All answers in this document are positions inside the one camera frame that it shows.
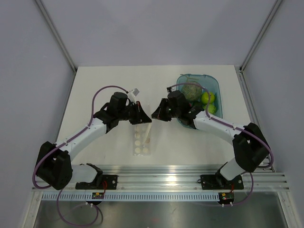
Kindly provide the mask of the clear dotted zip bag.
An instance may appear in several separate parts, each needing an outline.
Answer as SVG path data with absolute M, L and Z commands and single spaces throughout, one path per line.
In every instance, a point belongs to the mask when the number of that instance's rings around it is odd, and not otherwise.
M 152 123 L 133 126 L 133 156 L 150 156 L 152 144 Z

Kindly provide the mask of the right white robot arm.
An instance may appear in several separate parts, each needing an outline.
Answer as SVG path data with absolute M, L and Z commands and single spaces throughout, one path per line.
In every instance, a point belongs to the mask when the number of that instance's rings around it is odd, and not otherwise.
M 167 98 L 163 98 L 152 113 L 152 118 L 165 122 L 176 118 L 185 126 L 212 133 L 232 145 L 234 158 L 211 176 L 210 185 L 217 189 L 230 189 L 235 178 L 245 172 L 253 173 L 271 154 L 270 147 L 256 124 L 234 126 L 208 114 L 198 105 L 191 105 L 180 91 L 173 91 Z

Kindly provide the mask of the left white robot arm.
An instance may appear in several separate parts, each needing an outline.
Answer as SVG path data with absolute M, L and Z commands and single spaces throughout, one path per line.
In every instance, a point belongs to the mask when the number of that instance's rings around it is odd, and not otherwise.
M 82 130 L 62 142 L 45 142 L 41 145 L 32 182 L 36 188 L 36 177 L 47 183 L 47 187 L 62 190 L 77 171 L 72 169 L 72 160 L 90 143 L 109 133 L 120 121 L 132 125 L 150 124 L 151 118 L 144 112 L 139 101 L 132 101 L 127 94 L 115 92 L 108 103 L 91 119 Z

